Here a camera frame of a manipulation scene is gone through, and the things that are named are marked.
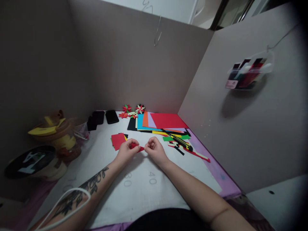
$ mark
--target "black phone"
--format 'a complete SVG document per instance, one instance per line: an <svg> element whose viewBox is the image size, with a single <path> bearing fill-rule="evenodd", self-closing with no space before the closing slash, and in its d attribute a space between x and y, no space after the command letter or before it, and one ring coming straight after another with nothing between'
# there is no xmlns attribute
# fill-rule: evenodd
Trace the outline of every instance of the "black phone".
<svg viewBox="0 0 308 231"><path fill-rule="evenodd" d="M110 110L106 112L106 119L108 124L114 124L119 122L119 118L115 112L115 110Z"/></svg>

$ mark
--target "red origami star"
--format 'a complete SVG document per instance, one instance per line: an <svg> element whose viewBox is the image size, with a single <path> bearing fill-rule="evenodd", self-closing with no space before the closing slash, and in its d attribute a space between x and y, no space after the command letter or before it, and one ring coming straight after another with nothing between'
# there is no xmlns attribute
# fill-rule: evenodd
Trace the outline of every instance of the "red origami star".
<svg viewBox="0 0 308 231"><path fill-rule="evenodd" d="M125 106L123 107L122 111L124 111L124 112L131 112L131 109L132 109L131 106L125 104Z"/></svg>
<svg viewBox="0 0 308 231"><path fill-rule="evenodd" d="M119 117L121 117L122 119L123 118L127 118L128 114L127 113L124 113L122 112L121 114L119 114Z"/></svg>
<svg viewBox="0 0 308 231"><path fill-rule="evenodd" d="M136 119L136 118L138 118L138 116L136 116L136 115L132 115L132 116L131 116L131 118Z"/></svg>
<svg viewBox="0 0 308 231"><path fill-rule="evenodd" d="M139 106L137 105L136 107L136 112L138 112L138 114L142 114L142 112L144 112L145 107L143 107L143 105Z"/></svg>

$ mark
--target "wire hook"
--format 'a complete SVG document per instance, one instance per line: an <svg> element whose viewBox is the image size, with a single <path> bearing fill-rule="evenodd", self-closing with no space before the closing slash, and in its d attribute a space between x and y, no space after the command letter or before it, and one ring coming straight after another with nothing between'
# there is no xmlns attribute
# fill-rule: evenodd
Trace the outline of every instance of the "wire hook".
<svg viewBox="0 0 308 231"><path fill-rule="evenodd" d="M161 20L161 16L159 17L158 27L157 27L157 31L156 31L156 34L155 34L155 37L154 37L154 46L158 45L158 42L159 42L159 39L160 39L160 36L161 36L161 32L160 32L160 35L159 35L157 43L156 43L156 36L157 36L158 30L159 30L160 20Z"/></svg>

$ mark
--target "white cable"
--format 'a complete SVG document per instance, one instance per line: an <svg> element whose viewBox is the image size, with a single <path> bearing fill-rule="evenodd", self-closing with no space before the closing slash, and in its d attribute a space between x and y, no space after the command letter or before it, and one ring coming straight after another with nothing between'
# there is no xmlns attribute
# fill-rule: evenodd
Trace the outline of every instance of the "white cable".
<svg viewBox="0 0 308 231"><path fill-rule="evenodd" d="M57 221L55 223L53 223L52 225L49 225L47 227L44 227L42 229L39 229L42 224L46 221L46 219L49 217L49 215L51 214L51 212L55 209L55 207L57 206L57 204L62 200L62 198L68 193L68 192L71 192L71 191L75 191L75 190L78 190L78 191L81 191L83 193L85 193L87 196L88 196L88 199L85 203L83 203L79 208L77 208L76 210L74 210L73 212L71 212L68 216L62 218L60 221ZM49 214L45 217L45 219L42 221L42 223L36 228L35 231L47 231L47 230L51 230L55 227L57 227L58 225L62 224L63 222L65 222L68 218L70 218L71 216L73 216L75 213L77 213L80 209L82 209L91 199L91 195L90 193L85 190L85 189L82 189L82 188L72 188L72 189L69 189L67 190L61 197L60 199L57 201L57 203L55 204L55 206L50 210Z"/></svg>

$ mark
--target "number 40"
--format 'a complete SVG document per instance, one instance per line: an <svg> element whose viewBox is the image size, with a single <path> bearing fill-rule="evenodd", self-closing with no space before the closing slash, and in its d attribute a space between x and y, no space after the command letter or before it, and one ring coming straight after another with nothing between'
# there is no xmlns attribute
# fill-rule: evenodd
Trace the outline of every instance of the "number 40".
<svg viewBox="0 0 308 231"><path fill-rule="evenodd" d="M149 175L149 176L155 176L155 174L152 173L152 172L150 172L150 175ZM156 183L157 183L157 181L156 181L155 178L150 179L149 182L150 182L150 184L156 184Z"/></svg>

